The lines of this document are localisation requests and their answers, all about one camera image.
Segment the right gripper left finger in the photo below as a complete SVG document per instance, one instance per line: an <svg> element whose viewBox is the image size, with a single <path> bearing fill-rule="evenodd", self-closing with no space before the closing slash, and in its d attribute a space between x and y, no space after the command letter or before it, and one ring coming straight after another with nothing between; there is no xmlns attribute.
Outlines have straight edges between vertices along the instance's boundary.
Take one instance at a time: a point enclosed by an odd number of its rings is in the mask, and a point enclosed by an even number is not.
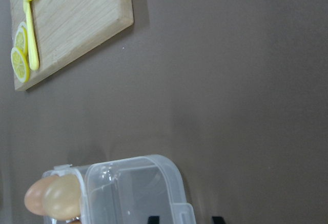
<svg viewBox="0 0 328 224"><path fill-rule="evenodd" d="M149 216L147 224L159 224L159 216Z"/></svg>

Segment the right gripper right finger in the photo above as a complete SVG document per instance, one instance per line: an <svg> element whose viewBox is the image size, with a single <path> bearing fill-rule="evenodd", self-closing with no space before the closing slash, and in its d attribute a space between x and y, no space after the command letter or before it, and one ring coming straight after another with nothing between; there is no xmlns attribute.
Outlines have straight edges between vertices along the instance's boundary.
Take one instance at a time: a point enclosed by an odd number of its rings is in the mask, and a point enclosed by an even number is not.
<svg viewBox="0 0 328 224"><path fill-rule="evenodd" d="M224 218L222 216L212 216L212 224L224 224Z"/></svg>

